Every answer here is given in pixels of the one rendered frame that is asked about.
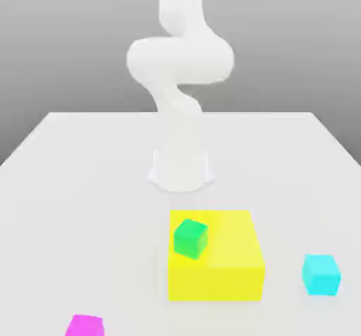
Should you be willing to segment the small cyan cube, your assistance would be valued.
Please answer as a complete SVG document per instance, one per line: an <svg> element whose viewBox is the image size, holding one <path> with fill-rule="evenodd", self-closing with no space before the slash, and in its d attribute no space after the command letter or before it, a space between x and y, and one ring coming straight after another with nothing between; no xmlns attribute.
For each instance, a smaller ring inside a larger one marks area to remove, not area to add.
<svg viewBox="0 0 361 336"><path fill-rule="evenodd" d="M306 254L302 265L302 281L312 296L335 297L341 282L341 272L330 254Z"/></svg>

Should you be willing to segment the large yellow box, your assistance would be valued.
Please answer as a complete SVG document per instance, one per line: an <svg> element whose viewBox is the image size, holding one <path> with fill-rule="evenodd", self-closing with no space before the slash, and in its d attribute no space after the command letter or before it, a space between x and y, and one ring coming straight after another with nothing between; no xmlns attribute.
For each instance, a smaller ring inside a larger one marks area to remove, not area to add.
<svg viewBox="0 0 361 336"><path fill-rule="evenodd" d="M198 259L175 251L174 234L186 219L208 227L207 246ZM259 301L264 276L265 262L249 211L170 211L170 301Z"/></svg>

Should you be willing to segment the small magenta cube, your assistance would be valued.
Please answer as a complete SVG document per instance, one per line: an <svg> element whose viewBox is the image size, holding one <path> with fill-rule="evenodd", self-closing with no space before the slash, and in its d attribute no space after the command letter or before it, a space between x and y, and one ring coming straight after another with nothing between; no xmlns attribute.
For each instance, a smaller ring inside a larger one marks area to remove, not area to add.
<svg viewBox="0 0 361 336"><path fill-rule="evenodd" d="M96 316L75 314L65 336L105 336L103 320Z"/></svg>

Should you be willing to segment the small green cube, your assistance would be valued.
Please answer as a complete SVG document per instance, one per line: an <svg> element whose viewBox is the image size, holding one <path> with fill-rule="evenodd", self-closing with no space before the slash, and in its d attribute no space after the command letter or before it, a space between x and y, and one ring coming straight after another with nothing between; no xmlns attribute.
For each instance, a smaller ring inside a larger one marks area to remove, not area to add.
<svg viewBox="0 0 361 336"><path fill-rule="evenodd" d="M185 219L173 234L173 250L197 260L208 244L208 226L196 220Z"/></svg>

